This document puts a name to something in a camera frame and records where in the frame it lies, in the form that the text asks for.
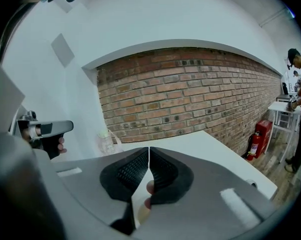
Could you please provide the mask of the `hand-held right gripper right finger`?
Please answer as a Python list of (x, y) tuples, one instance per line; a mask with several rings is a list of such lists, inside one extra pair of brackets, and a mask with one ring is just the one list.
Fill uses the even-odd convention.
[(150, 148), (154, 194), (138, 240), (228, 240), (260, 225), (275, 207), (257, 188), (208, 161)]

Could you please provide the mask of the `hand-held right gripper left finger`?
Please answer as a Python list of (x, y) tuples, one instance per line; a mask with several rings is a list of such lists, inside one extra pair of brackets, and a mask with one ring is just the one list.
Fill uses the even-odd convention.
[(56, 162), (55, 172), (76, 201), (111, 228), (131, 235), (136, 229), (132, 196), (149, 168), (148, 147)]

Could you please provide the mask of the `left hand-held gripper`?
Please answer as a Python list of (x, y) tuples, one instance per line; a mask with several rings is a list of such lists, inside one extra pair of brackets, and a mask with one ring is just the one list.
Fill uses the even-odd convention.
[(52, 160), (58, 157), (59, 138), (74, 129), (74, 123), (70, 120), (38, 121), (37, 115), (30, 110), (17, 119), (17, 125), (21, 137), (32, 148), (45, 151)]

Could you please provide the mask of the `person's left hand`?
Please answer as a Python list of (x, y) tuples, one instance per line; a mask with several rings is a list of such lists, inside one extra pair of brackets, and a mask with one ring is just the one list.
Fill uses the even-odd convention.
[(64, 153), (67, 152), (67, 149), (64, 148), (64, 142), (65, 142), (65, 140), (64, 140), (63, 137), (60, 137), (60, 138), (58, 139), (58, 146), (57, 146), (57, 149), (58, 149), (58, 153), (59, 153), (59, 154), (64, 154)]

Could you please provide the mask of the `person's right hand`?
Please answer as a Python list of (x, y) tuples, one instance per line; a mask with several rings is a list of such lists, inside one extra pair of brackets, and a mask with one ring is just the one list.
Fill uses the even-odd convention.
[(144, 201), (144, 205), (148, 210), (151, 209), (151, 197), (155, 193), (154, 188), (155, 188), (154, 180), (150, 180), (146, 184), (146, 190), (147, 190), (147, 193), (149, 194), (149, 197), (147, 197)]

